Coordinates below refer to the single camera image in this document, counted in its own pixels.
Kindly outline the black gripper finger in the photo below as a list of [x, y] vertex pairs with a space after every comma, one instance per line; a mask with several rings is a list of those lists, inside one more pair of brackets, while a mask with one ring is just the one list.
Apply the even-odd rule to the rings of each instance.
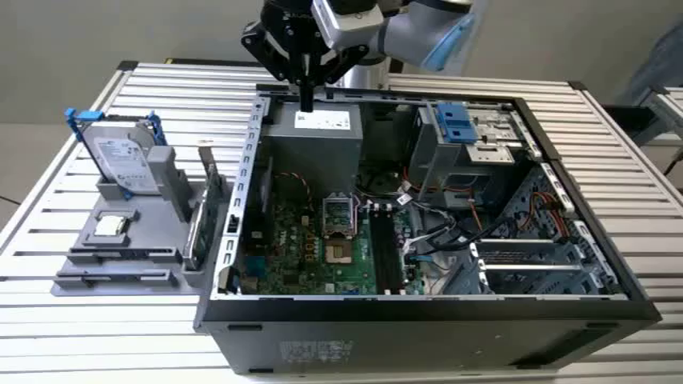
[[368, 54], [368, 45], [357, 45], [341, 49], [336, 55], [321, 63], [322, 51], [309, 53], [306, 69], [306, 112], [313, 111], [313, 91], [322, 84], [334, 83], [348, 70]]
[[294, 30], [284, 28], [281, 35], [284, 42], [280, 48], [286, 52], [284, 56], [268, 41], [266, 29], [261, 22], [245, 25], [241, 35], [241, 44], [262, 67], [277, 80], [286, 80], [298, 87], [300, 111], [308, 112], [308, 77], [304, 51], [296, 42]]

